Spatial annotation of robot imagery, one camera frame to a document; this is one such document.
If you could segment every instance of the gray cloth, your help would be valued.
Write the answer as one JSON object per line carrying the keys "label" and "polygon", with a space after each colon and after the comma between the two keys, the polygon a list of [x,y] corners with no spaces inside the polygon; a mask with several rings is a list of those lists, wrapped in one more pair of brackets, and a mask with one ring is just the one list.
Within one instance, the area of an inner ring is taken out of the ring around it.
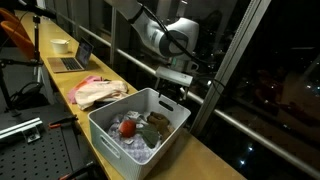
{"label": "gray cloth", "polygon": [[131,144],[127,144],[124,140],[125,138],[121,138],[118,127],[120,125],[121,120],[114,120],[114,123],[108,130],[108,135],[118,143],[120,147],[123,148],[133,159],[135,159],[139,163],[147,162],[150,157],[157,151],[160,147],[161,142],[158,141],[156,147],[150,149],[147,144],[144,142],[143,138],[140,134],[136,133],[133,137],[127,140],[133,140]]}

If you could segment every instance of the storage bin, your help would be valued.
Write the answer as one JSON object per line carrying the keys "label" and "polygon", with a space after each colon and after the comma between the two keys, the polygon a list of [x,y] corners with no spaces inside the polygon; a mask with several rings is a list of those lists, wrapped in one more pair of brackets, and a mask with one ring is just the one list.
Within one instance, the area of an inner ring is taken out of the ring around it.
{"label": "storage bin", "polygon": [[[117,114],[126,114],[128,111],[144,113],[145,117],[151,111],[161,113],[175,128],[145,163],[137,162],[105,132]],[[164,95],[159,97],[157,91],[146,88],[88,114],[92,143],[125,179],[143,179],[172,145],[190,114],[185,107]]]}

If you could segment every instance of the white cup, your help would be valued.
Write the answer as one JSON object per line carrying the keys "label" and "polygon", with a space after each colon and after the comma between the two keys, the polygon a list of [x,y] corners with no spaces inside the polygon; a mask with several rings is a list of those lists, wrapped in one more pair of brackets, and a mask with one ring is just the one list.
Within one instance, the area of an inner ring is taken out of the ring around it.
{"label": "white cup", "polygon": [[64,39],[52,39],[51,41],[55,53],[65,54],[68,53],[69,41]]}

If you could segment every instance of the red apple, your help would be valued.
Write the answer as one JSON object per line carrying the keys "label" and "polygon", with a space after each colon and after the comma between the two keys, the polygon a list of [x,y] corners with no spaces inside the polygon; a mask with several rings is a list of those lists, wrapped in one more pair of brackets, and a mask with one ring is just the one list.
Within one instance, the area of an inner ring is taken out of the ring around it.
{"label": "red apple", "polygon": [[130,138],[134,136],[136,131],[136,122],[128,119],[121,122],[119,125],[119,132],[121,133],[122,137]]}

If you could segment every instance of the open laptop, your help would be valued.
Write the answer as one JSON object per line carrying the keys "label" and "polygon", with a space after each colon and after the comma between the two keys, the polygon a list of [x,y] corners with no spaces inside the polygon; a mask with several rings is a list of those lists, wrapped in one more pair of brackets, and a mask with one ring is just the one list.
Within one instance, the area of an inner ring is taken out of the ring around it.
{"label": "open laptop", "polygon": [[54,73],[84,71],[93,48],[92,44],[81,38],[75,57],[49,57],[48,62]]}

